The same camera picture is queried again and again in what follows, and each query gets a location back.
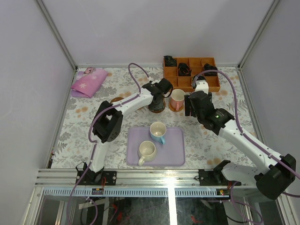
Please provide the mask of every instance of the lavender tray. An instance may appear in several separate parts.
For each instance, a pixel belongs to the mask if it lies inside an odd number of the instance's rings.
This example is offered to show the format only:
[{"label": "lavender tray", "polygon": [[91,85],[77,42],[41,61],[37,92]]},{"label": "lavender tray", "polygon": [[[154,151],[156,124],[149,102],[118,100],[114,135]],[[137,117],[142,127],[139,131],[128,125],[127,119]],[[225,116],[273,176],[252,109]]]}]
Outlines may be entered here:
[{"label": "lavender tray", "polygon": [[133,127],[128,131],[127,164],[138,165],[138,150],[144,141],[151,141],[157,148],[156,158],[143,166],[181,166],[186,161],[183,131],[179,127],[169,127],[165,134],[165,144],[155,142],[150,136],[149,127]]}]

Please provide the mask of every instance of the pink mug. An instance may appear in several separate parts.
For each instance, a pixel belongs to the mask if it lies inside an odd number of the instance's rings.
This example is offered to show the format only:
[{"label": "pink mug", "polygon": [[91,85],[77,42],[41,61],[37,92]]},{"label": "pink mug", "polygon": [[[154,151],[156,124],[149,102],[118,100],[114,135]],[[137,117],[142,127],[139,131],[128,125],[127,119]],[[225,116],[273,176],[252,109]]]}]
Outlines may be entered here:
[{"label": "pink mug", "polygon": [[175,89],[171,94],[171,106],[178,111],[184,103],[185,92],[181,89]]}]

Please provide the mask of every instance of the blue mug handle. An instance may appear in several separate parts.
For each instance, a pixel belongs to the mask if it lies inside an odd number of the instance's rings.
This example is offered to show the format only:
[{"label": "blue mug handle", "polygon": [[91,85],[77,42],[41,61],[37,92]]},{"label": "blue mug handle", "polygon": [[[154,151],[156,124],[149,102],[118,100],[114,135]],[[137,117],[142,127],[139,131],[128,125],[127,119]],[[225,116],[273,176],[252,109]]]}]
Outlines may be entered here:
[{"label": "blue mug handle", "polygon": [[165,138],[164,137],[160,137],[160,143],[165,144]]}]

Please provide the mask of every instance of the blue-handled mug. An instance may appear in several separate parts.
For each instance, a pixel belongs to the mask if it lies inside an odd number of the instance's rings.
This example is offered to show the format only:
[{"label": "blue-handled mug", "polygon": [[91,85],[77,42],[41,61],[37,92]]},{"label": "blue-handled mug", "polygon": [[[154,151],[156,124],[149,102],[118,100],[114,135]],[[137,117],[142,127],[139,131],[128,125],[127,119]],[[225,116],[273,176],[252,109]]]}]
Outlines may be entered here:
[{"label": "blue-handled mug", "polygon": [[167,131],[167,128],[161,122],[152,123],[152,125],[150,126],[151,138],[155,142],[159,142],[161,144],[165,144],[165,133],[166,133],[166,131]]}]

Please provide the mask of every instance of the mug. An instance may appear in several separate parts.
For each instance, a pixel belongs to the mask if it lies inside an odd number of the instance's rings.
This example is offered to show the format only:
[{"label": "mug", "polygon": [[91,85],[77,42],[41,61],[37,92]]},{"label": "mug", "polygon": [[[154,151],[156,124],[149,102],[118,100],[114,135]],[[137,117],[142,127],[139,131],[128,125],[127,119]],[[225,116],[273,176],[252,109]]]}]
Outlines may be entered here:
[{"label": "mug", "polygon": [[165,133],[167,128],[161,122],[152,123],[150,126],[151,138],[161,144],[165,144]]},{"label": "mug", "polygon": [[156,147],[150,141],[142,142],[139,148],[139,165],[143,165],[144,162],[149,162],[155,159],[156,157]]},{"label": "mug", "polygon": [[171,106],[178,111],[184,103],[185,92],[181,89],[175,89],[171,94]]}]

